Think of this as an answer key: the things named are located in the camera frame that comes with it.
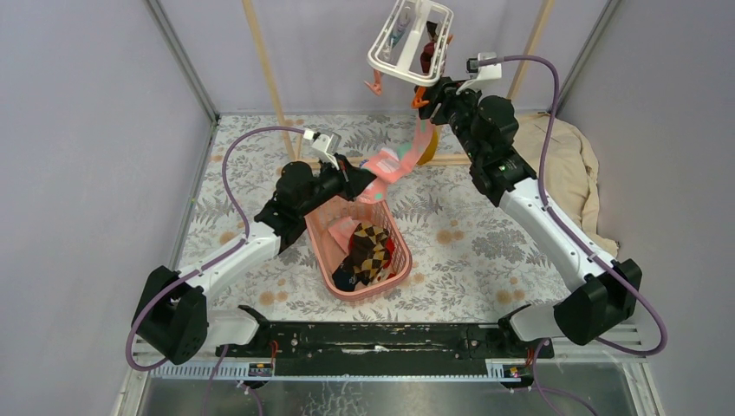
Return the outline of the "red snowflake sock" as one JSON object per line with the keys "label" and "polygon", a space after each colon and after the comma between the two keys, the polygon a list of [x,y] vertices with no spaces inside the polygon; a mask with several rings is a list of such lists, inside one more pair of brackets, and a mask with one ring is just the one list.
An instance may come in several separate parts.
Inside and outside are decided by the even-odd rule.
{"label": "red snowflake sock", "polygon": [[385,255],[385,263],[383,264],[383,268],[385,269],[391,265],[393,258],[394,258],[395,244],[391,237],[388,237],[385,240],[384,247],[385,247],[386,255]]}

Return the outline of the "navy sock red cuff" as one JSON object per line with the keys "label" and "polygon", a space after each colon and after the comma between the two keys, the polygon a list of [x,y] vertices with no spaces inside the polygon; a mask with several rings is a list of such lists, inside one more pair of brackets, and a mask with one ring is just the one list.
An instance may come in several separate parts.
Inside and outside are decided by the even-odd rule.
{"label": "navy sock red cuff", "polygon": [[357,286],[358,280],[353,271],[338,268],[332,274],[334,286],[344,292],[353,292]]}

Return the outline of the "pink laundry basket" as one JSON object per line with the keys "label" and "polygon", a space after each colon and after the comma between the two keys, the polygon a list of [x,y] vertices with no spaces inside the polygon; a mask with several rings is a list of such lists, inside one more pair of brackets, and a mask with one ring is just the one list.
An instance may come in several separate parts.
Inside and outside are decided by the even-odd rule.
{"label": "pink laundry basket", "polygon": [[357,302],[406,280],[411,252],[387,203],[334,197],[306,216],[309,238],[328,290]]}

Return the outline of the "brown argyle sock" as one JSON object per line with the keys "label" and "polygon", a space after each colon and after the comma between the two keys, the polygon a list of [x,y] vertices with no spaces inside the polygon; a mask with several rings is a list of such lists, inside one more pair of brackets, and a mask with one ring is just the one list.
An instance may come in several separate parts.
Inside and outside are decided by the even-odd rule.
{"label": "brown argyle sock", "polygon": [[340,268],[353,271],[357,285],[371,286],[387,280],[389,267],[384,269],[383,264],[386,255],[384,243],[388,237],[391,236],[386,228],[360,222]]}

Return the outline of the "wooden clothes rack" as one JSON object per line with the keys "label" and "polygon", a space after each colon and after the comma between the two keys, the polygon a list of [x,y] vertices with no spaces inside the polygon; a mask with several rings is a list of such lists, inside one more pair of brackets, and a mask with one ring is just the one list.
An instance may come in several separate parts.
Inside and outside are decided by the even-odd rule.
{"label": "wooden clothes rack", "polygon": [[[403,45],[416,36],[421,48],[430,41],[416,26],[414,1],[255,1],[252,9],[262,25],[253,40],[269,57],[267,89],[278,94],[277,112],[367,112],[380,127],[396,130],[403,144],[416,124],[409,108],[413,85],[390,74],[380,77],[379,91],[370,93],[358,82],[370,71],[368,54],[383,28],[406,32],[387,62],[400,59]],[[480,52],[517,55],[543,31],[541,23],[519,25],[534,12],[544,14],[551,1],[444,1],[452,10],[452,42],[445,55],[444,75],[457,76],[465,58]]]}

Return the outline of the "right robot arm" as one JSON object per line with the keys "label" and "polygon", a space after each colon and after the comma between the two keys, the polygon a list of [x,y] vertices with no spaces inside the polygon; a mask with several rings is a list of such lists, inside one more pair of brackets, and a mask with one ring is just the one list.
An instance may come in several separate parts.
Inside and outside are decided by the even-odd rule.
{"label": "right robot arm", "polygon": [[532,341],[561,336],[587,345],[632,316],[641,268],[594,243],[541,189],[536,171],[513,146],[519,123],[510,100],[443,78],[419,87],[413,104],[422,120],[450,127],[471,161],[478,192],[525,229],[569,289],[560,302],[525,306],[500,320],[502,353],[518,357]]}

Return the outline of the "pink green patterned sock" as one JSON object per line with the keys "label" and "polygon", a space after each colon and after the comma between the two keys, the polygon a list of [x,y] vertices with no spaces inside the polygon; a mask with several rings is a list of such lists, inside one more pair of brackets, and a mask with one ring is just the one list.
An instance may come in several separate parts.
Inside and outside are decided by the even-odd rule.
{"label": "pink green patterned sock", "polygon": [[377,204],[387,196],[387,188],[412,172],[431,139],[436,126],[430,120],[416,119],[413,139],[395,149],[383,147],[361,164],[376,180],[356,199],[363,204]]}

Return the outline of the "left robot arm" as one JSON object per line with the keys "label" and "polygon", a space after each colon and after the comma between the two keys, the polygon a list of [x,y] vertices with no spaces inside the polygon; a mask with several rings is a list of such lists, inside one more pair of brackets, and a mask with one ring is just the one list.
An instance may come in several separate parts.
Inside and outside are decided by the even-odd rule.
{"label": "left robot arm", "polygon": [[254,315],[244,309],[214,311],[211,303],[246,272],[290,247],[305,232],[308,214],[335,197],[355,201],[377,178],[342,155],[336,160],[335,165],[322,162],[318,173],[305,162],[289,163],[245,233],[180,271],[153,270],[127,336],[128,364],[144,370],[133,358],[137,338],[174,365],[201,348],[237,345],[249,356],[263,353],[269,334]]}

